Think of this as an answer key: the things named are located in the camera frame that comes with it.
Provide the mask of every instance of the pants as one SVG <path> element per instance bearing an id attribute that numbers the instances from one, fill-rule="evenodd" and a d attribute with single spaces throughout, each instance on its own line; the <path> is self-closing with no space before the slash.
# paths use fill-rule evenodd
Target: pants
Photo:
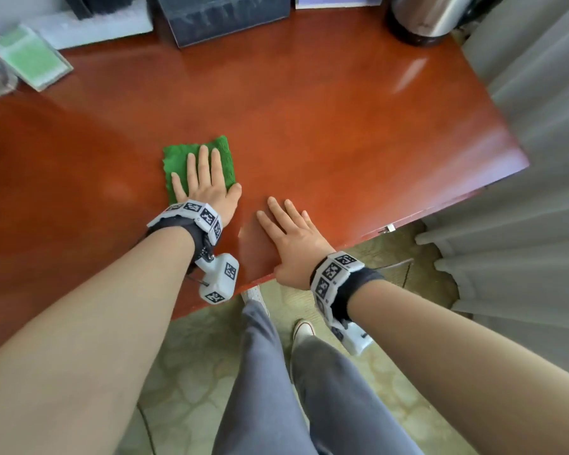
<path id="1" fill-rule="evenodd" d="M 213 455 L 421 455 L 352 362 L 319 338 L 293 352 L 297 404 L 280 338 L 262 306 L 243 309 L 240 371 Z"/>

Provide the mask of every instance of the curtain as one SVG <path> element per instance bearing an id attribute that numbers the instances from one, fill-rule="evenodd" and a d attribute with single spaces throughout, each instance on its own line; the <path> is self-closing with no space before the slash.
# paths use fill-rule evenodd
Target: curtain
<path id="1" fill-rule="evenodd" d="M 453 309 L 569 371 L 569 0 L 504 0 L 463 46 L 531 166 L 425 218 Z"/>

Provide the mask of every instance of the wooden table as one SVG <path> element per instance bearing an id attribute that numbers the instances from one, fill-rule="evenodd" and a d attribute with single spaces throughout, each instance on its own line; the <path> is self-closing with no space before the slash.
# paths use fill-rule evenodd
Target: wooden table
<path id="1" fill-rule="evenodd" d="M 459 47 L 403 45 L 379 9 L 183 50 L 158 30 L 66 51 L 72 74 L 0 99 L 0 344 L 167 205 L 166 145 L 228 137 L 243 197 L 217 251 L 239 260 L 239 290 L 278 263 L 255 220 L 269 195 L 341 248 L 527 166 Z M 197 290 L 184 283 L 175 317 L 203 306 Z"/>

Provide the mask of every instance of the black box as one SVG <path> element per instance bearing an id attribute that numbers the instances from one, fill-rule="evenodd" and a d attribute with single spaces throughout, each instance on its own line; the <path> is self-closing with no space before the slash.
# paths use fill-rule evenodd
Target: black box
<path id="1" fill-rule="evenodd" d="M 289 16 L 291 0 L 158 0 L 177 46 Z"/>

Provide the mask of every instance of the kettle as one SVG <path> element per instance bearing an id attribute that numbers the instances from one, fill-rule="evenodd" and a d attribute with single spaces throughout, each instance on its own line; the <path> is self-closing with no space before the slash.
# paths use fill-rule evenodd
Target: kettle
<path id="1" fill-rule="evenodd" d="M 414 46 L 439 43 L 462 19 L 473 0 L 392 0 L 386 14 L 390 31 Z"/>

